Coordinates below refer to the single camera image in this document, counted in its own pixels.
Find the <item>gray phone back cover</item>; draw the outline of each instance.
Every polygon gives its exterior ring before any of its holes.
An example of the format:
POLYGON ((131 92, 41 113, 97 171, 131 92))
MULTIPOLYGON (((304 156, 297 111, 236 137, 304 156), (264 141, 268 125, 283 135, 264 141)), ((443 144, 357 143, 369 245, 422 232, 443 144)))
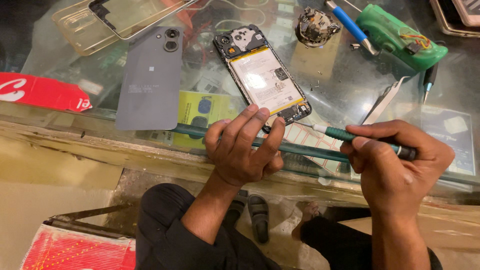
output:
POLYGON ((162 130, 177 126, 183 30, 159 26, 128 49, 115 126, 119 130, 162 130), (179 48, 163 46, 167 29, 180 32, 179 48))

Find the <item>knee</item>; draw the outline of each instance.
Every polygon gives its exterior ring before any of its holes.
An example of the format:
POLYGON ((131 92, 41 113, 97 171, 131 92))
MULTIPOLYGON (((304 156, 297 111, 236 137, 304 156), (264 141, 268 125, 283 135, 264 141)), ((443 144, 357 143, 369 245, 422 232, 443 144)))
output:
POLYGON ((154 185, 145 191, 140 201, 140 208, 158 208, 164 204, 171 205, 173 202, 177 204, 190 202, 191 204, 194 199, 195 197, 183 187, 172 183, 162 183, 154 185))

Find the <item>green screwdriver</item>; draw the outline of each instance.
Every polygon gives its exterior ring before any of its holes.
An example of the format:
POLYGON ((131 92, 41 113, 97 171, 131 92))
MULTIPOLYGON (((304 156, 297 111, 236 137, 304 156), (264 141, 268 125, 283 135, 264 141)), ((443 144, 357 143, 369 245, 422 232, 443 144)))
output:
MULTIPOLYGON (((332 137, 337 140, 341 140, 344 142, 351 142, 357 135, 352 134, 346 130, 331 127, 331 126, 322 126, 318 124, 306 124, 306 123, 300 123, 298 121, 294 121, 297 124, 301 124, 307 127, 311 127, 314 131, 318 131, 320 133, 323 133, 329 137, 332 137)), ((406 146, 398 146, 394 144, 389 144, 393 151, 396 153, 396 155, 403 160, 414 160, 415 155, 417 154, 417 151, 415 148, 411 147, 406 147, 406 146)))

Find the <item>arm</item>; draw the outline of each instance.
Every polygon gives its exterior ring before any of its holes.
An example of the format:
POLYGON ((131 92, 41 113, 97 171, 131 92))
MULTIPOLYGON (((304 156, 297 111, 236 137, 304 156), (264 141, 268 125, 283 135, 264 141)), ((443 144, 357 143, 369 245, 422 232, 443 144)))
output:
POLYGON ((212 245, 228 206, 239 190, 239 186, 226 183, 214 170, 205 187, 182 217, 183 226, 212 245))
POLYGON ((230 203, 241 187, 257 182, 283 167, 278 148, 285 133, 285 121, 278 117, 258 150, 252 142, 270 112, 250 105, 233 121, 220 120, 205 134, 205 146, 215 169, 205 187, 181 219, 192 234, 213 244, 230 203))
POLYGON ((429 270, 417 213, 423 198, 451 164, 454 151, 400 120, 350 125, 347 130, 360 136, 340 150, 348 154, 354 171, 361 173, 362 192, 372 212, 373 268, 429 270), (415 160, 400 160, 388 144, 370 138, 393 138, 414 147, 415 160))
POLYGON ((415 218, 398 220, 372 215, 374 269, 430 269, 427 245, 415 218))

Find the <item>battery label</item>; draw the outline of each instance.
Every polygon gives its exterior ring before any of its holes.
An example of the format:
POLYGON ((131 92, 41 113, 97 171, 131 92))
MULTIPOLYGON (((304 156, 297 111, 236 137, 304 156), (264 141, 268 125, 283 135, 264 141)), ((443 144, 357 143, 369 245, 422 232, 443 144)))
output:
POLYGON ((272 114, 303 101, 270 49, 236 59, 230 65, 251 100, 272 114))

